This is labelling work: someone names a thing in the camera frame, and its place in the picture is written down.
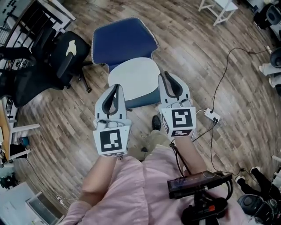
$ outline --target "floor plank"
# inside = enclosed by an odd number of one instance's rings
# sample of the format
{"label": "floor plank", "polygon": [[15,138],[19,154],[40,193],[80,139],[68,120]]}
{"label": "floor plank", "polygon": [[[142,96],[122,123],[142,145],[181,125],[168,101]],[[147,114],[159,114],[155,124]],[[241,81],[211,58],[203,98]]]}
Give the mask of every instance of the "floor plank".
{"label": "floor plank", "polygon": [[[127,17],[140,18],[154,33],[160,48],[154,60],[164,69],[186,81],[197,110],[212,108],[215,88],[225,70],[226,57],[234,47],[263,51],[271,45],[270,37],[252,23],[249,9],[240,5],[230,20],[213,27],[214,16],[198,12],[195,0],[68,0],[65,7],[77,18],[69,27],[89,44],[93,31],[109,22]],[[276,170],[271,155],[281,135],[280,97],[272,89],[258,66],[269,61],[267,52],[249,55],[234,50],[215,102],[221,121],[214,130],[213,162],[216,168],[238,173],[261,166],[268,177]],[[43,182],[39,182],[26,160],[16,160],[16,171],[35,191],[42,191],[62,212],[55,195],[77,198],[82,180],[98,157],[92,135],[94,106],[108,88],[106,67],[88,66],[86,79],[93,91],[88,94],[82,83],[72,81],[72,88],[46,90],[24,106],[18,125],[40,123],[40,129],[28,133],[29,162]],[[157,113],[155,105],[128,113],[133,121],[129,150],[147,143],[150,121]],[[211,121],[199,113],[197,135],[211,127]],[[210,162],[211,133],[195,142],[196,148],[214,171]],[[246,173],[243,175],[254,184]],[[235,186],[234,196],[241,195]]]}

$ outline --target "black shoe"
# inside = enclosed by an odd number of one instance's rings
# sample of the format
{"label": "black shoe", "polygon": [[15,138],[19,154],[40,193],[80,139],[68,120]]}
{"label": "black shoe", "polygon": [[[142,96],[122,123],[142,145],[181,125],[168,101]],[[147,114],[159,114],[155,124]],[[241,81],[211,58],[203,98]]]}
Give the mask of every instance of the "black shoe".
{"label": "black shoe", "polygon": [[152,118],[152,129],[153,130],[161,130],[161,121],[159,116],[155,115]]}

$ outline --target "pink shirt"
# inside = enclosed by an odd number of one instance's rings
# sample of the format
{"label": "pink shirt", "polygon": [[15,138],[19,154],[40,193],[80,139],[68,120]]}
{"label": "pink shirt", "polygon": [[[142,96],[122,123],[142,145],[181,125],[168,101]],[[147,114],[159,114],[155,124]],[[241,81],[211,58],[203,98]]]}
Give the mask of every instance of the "pink shirt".
{"label": "pink shirt", "polygon": [[[103,200],[91,207],[76,201],[60,225],[177,225],[193,197],[169,199],[167,180],[180,177],[173,151],[157,145],[144,162],[133,157],[117,161],[111,185]],[[214,197],[226,197],[223,187],[209,190]],[[246,224],[245,214],[232,198],[220,225]]]}

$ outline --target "power strip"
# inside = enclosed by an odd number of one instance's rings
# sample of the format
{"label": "power strip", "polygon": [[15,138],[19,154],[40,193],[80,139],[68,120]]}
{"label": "power strip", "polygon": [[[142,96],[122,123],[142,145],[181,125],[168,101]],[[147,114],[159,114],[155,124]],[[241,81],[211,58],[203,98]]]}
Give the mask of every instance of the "power strip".
{"label": "power strip", "polygon": [[220,116],[219,116],[218,114],[216,114],[215,112],[211,112],[211,109],[209,109],[209,108],[206,109],[204,115],[205,115],[206,117],[208,117],[208,118],[209,118],[210,120],[212,120],[212,121],[217,120],[217,123],[218,123],[219,120],[220,120]]}

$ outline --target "white stool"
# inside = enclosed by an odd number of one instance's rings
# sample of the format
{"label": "white stool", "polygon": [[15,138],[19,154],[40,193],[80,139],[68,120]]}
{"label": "white stool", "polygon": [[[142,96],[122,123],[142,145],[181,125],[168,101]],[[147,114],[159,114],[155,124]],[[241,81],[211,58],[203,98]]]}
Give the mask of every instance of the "white stool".
{"label": "white stool", "polygon": [[[202,0],[199,6],[199,12],[201,11],[201,9],[209,9],[217,18],[215,23],[213,24],[214,26],[223,21],[227,21],[232,16],[234,11],[238,9],[237,6],[232,2],[232,0],[214,0],[214,4],[212,5],[204,5],[204,3],[205,0]],[[213,10],[216,4],[221,6],[223,9],[219,15]],[[223,18],[225,12],[229,12],[229,15],[228,17]]]}

